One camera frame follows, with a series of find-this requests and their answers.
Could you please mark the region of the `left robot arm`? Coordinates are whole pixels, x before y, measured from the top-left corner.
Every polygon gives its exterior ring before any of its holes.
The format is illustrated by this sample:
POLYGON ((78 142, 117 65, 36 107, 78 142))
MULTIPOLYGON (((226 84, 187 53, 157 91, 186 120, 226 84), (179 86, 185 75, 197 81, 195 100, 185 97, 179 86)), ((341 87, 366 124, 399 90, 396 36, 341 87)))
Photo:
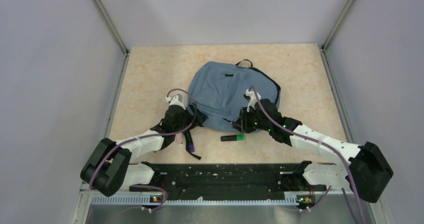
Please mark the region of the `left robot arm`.
POLYGON ((106 197, 122 187, 138 184, 154 191, 161 182, 154 169, 143 163, 130 168, 130 163, 145 154, 165 149, 175 141, 177 134, 187 134, 207 119, 194 103, 188 107, 171 104, 160 122, 142 135, 118 142, 109 138, 100 140, 82 168, 80 178, 90 189, 106 197))

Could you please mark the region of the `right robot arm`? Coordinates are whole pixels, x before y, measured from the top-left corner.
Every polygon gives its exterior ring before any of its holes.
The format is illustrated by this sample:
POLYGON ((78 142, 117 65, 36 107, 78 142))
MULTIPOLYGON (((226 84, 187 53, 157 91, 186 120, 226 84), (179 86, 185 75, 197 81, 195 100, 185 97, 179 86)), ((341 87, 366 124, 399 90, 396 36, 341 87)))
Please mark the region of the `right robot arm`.
POLYGON ((299 120, 282 116, 268 99, 242 108, 232 126, 243 133, 267 131, 278 143, 313 152, 331 162, 306 161, 293 176, 293 184, 299 190, 315 185, 349 188, 360 199, 376 203, 394 175, 376 144, 349 143, 319 133, 299 120))

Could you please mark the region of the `blue student backpack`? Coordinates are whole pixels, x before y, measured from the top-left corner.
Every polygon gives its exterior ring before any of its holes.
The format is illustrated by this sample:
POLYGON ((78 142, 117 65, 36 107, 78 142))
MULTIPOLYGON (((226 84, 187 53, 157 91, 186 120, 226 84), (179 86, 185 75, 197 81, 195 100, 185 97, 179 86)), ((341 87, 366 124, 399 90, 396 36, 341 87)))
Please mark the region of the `blue student backpack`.
POLYGON ((281 87, 261 70, 249 66, 210 61, 194 75, 188 93, 207 118, 203 127, 221 132, 256 133, 251 123, 241 127, 240 111, 248 106, 244 95, 251 86, 258 95, 280 104, 281 87))

